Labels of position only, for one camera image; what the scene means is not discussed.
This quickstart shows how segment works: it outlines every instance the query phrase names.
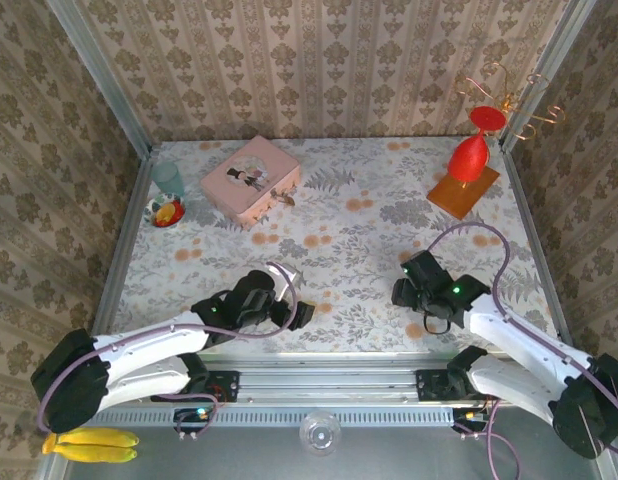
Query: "decorative box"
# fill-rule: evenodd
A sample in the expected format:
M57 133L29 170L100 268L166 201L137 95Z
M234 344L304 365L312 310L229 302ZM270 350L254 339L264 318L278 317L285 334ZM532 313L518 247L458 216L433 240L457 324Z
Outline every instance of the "decorative box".
M249 229L279 201L293 204L300 164L261 136L200 180L205 196L225 216Z

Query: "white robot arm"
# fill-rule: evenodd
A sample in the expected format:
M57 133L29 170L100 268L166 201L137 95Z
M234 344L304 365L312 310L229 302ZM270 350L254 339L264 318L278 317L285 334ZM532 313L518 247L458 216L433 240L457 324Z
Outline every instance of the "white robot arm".
M269 267L269 273L252 270L232 290L158 325L94 338L84 329L67 334L31 377L51 431L66 432L130 400L204 392L209 372L196 352L239 336L245 326L271 319L289 330L304 327L314 307L297 302L294 309L282 298L297 272ZM80 361L85 356L89 359Z
M608 446L618 436L618 409L574 366L582 366L618 398L617 360L609 355L594 359L504 306L503 314L486 285L469 275L454 281L428 251L414 255L402 268L407 278L394 286L394 305L466 328L517 362L468 347L448 364L448 392L455 399L480 393L506 400L551 424L586 458L602 451L592 438Z

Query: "yellow banana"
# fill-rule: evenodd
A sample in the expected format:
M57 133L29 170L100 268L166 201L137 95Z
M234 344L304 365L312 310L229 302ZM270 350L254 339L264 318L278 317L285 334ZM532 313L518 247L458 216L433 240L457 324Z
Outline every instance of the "yellow banana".
M54 443L71 443L73 445L104 445L110 447L133 447L140 439L131 432L115 428L74 428L58 435Z
M138 455L133 448L102 445L56 444L53 446L52 452L59 453L67 460L82 463L125 463Z
M58 435L56 435L55 433L50 433L49 435L47 435L47 438L45 438L45 442L42 444L42 453L44 453L45 455L53 453L53 447L56 446L57 440Z

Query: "floral tablecloth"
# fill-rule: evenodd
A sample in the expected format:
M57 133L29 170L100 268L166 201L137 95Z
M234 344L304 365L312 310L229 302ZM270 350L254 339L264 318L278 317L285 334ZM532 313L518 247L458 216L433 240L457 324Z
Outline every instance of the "floral tablecloth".
M296 206L279 205L250 231L236 228L211 207L199 186L204 175L246 142L163 144L156 161L178 165L185 182L185 217L172 229L140 225L111 330L168 319L273 260L301 272L299 293L316 306L313 320L295 332L234 340L214 352L453 353L469 344L489 348L455 326L446 335L430 335L420 314L391 305L393 284L402 276L401 260L457 222L426 195L460 141L274 141L301 164ZM501 176L465 220L493 225L510 240L512 262L501 286L504 300L555 335L504 161L495 148L490 166ZM153 185L148 198L156 193ZM504 256L499 239L479 228L449 235L434 254L452 275L470 273L487 284ZM264 322L255 330L272 328Z

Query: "damask wallpaper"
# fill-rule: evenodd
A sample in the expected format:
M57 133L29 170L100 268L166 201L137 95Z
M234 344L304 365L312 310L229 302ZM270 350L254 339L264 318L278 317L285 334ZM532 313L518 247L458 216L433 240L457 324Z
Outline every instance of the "damask wallpaper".
M567 0L77 3L158 143L474 133L455 79L521 87Z
M98 305L138 162L43 0L0 0L0 479L42 439L29 376Z
M618 0L598 2L537 110L567 121L514 159L571 333L618 358Z

